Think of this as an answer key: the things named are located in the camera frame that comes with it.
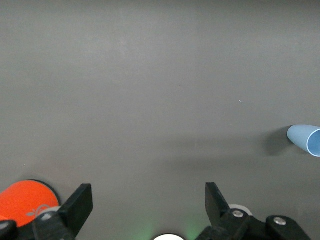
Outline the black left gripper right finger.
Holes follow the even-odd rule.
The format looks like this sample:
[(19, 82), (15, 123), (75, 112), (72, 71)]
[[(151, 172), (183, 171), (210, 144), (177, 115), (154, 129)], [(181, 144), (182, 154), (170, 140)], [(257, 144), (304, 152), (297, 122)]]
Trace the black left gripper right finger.
[(205, 209), (210, 226), (195, 240), (312, 240), (287, 216), (271, 215), (262, 222), (239, 207), (230, 207), (214, 182), (205, 184)]

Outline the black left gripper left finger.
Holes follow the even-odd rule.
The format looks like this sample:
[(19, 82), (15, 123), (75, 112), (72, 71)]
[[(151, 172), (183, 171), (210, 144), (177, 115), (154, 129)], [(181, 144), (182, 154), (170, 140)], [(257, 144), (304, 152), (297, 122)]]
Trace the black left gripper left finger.
[(92, 210), (92, 185), (83, 183), (62, 206), (44, 210), (24, 226), (0, 221), (0, 240), (76, 240)]

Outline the light blue plastic cup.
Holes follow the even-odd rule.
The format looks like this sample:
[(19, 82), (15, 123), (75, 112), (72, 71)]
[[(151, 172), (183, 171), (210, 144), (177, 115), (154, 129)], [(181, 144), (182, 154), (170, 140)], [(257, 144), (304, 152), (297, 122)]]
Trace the light blue plastic cup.
[(288, 139), (297, 147), (320, 158), (320, 127), (313, 125), (292, 125), (287, 131)]

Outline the orange plastic cup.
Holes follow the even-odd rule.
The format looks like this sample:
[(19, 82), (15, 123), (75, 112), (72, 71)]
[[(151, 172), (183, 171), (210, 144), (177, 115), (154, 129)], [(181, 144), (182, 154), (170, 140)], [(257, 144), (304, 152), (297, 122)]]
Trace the orange plastic cup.
[(58, 194), (47, 183), (35, 179), (18, 181), (0, 192), (0, 221), (15, 221), (23, 227), (60, 204)]

